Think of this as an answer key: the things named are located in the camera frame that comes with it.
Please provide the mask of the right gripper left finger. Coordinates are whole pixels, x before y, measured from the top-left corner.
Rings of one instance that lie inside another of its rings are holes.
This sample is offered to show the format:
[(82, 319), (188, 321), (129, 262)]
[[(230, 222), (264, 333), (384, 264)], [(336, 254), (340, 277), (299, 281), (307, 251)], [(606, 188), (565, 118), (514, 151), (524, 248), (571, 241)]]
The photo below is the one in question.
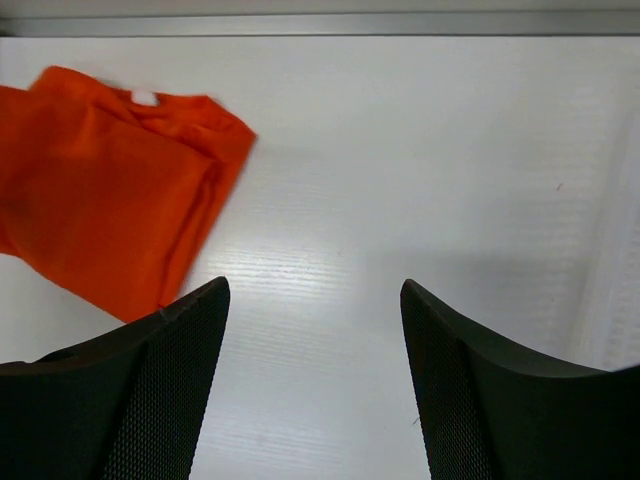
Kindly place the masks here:
[(3, 364), (2, 477), (188, 478), (229, 305), (219, 277), (109, 333)]

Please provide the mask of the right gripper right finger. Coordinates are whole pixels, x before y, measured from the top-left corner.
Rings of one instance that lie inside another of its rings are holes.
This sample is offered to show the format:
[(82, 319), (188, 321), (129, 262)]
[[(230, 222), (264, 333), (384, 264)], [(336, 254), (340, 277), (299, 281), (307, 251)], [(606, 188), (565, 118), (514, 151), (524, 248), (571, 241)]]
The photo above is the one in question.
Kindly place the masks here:
[(604, 371), (521, 345), (415, 281), (404, 339), (434, 479), (635, 479), (639, 370)]

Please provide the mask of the orange t shirt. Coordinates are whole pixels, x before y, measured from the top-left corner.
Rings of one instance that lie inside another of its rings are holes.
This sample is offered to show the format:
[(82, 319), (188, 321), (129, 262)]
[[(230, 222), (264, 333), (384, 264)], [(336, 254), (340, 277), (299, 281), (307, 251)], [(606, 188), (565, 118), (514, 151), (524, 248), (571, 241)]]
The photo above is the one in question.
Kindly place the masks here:
[(177, 297), (255, 142), (207, 96), (48, 67), (1, 90), (1, 250), (133, 322)]

